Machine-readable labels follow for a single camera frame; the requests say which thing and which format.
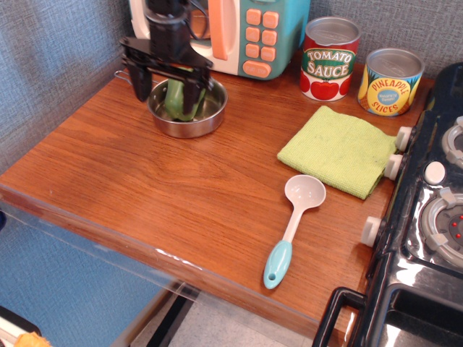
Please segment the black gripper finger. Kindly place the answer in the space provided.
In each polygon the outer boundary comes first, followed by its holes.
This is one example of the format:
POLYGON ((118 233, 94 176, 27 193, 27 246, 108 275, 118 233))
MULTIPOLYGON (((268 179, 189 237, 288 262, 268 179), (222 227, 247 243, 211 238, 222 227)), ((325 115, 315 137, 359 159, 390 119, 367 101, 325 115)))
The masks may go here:
POLYGON ((197 79, 188 78, 183 87, 183 113, 192 113, 205 94, 205 83, 201 77, 197 79))
POLYGON ((145 67, 130 64, 129 75, 135 95, 140 102, 145 102, 152 90, 152 74, 145 67))

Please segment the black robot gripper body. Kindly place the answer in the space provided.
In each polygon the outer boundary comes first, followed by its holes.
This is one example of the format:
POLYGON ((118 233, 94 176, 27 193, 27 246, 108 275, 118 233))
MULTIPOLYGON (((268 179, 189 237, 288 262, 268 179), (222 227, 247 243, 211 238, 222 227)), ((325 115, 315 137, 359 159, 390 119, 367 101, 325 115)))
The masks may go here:
POLYGON ((145 67, 149 72, 184 82, 201 77, 206 89, 212 88, 212 62, 196 52, 190 44, 190 12, 162 14, 148 10, 149 39, 123 37, 122 61, 145 67))

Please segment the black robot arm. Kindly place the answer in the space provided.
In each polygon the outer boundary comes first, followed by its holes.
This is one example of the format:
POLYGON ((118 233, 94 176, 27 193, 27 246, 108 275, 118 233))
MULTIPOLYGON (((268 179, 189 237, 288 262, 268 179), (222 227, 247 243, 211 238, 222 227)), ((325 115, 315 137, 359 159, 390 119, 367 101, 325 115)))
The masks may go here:
POLYGON ((190 113, 204 89, 211 89, 213 63, 190 45, 190 3, 149 1, 145 13, 149 39, 124 37, 123 64, 128 68, 138 100, 145 101, 152 90, 152 73, 184 84, 183 112, 190 113))

